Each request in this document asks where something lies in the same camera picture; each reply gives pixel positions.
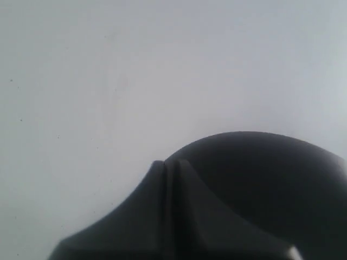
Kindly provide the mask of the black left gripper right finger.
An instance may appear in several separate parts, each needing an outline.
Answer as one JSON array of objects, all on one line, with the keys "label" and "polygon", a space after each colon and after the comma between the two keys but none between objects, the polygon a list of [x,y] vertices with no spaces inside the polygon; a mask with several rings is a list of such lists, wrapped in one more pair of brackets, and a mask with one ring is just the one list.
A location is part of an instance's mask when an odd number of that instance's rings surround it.
[{"label": "black left gripper right finger", "polygon": [[179,259],[300,259],[294,245],[246,221],[221,202],[186,160],[175,170]]}]

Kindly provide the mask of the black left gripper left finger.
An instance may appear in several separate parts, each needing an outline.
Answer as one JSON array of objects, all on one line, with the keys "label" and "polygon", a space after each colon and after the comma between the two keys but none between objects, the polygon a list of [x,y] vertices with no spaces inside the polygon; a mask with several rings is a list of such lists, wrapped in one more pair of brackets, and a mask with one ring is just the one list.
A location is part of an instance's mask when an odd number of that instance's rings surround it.
[{"label": "black left gripper left finger", "polygon": [[112,212],[63,239],[50,259],[163,259],[165,165],[152,163],[144,179]]}]

